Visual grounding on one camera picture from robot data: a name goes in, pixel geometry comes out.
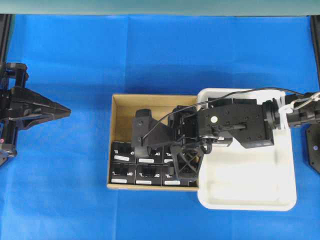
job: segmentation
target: white sticker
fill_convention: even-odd
[[[139,163],[145,163],[145,164],[153,164],[155,162],[154,159],[149,158],[139,158]]]
[[[111,182],[113,184],[126,184],[127,183],[127,179],[116,179],[116,178],[112,178]]]
[[[173,160],[172,160],[172,159],[164,159],[163,162],[164,162],[165,164],[167,164],[168,162],[173,162]]]
[[[146,185],[151,185],[152,182],[148,181],[148,180],[136,180],[135,181],[136,184],[146,184]]]
[[[180,185],[180,181],[179,180],[164,181],[164,185]]]
[[[228,144],[225,144],[225,143],[221,143],[221,144],[213,143],[212,146],[214,146],[214,147],[228,147]]]
[[[129,161],[129,160],[130,160],[130,157],[128,157],[128,156],[115,155],[115,156],[114,156],[114,159],[115,159],[115,160],[122,160],[122,161]]]

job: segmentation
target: blue cloth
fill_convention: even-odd
[[[113,93],[319,89],[308,17],[16,16],[8,61],[27,87],[72,109],[21,131],[0,168],[0,238],[320,239],[320,176],[292,130],[288,212],[208,210],[195,192],[106,188]]]

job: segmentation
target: white tray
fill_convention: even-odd
[[[197,102],[246,89],[206,88]],[[263,90],[230,98],[257,99],[258,104],[285,93]],[[233,139],[229,147],[213,147],[199,173],[198,199],[208,209],[288,211],[297,201],[291,131],[274,130],[274,146],[245,149]]]

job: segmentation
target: open cardboard box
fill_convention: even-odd
[[[117,184],[110,182],[111,144],[114,141],[131,142],[132,118],[139,109],[150,109],[152,117],[159,120],[172,112],[177,105],[189,106],[197,102],[194,95],[156,95],[156,94],[114,94],[112,96],[110,142],[108,153],[107,187],[110,189],[197,191],[198,187],[187,186],[151,186]]]

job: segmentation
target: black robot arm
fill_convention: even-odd
[[[167,114],[167,125],[153,119],[149,109],[141,109],[132,121],[131,144],[136,158],[169,146],[173,159],[170,174],[194,182],[213,144],[228,147],[236,139],[246,149],[272,146],[273,130],[319,123],[318,97],[318,92],[295,93],[262,104],[256,99],[209,98],[194,106],[177,106]],[[204,104],[207,107],[196,109]]]

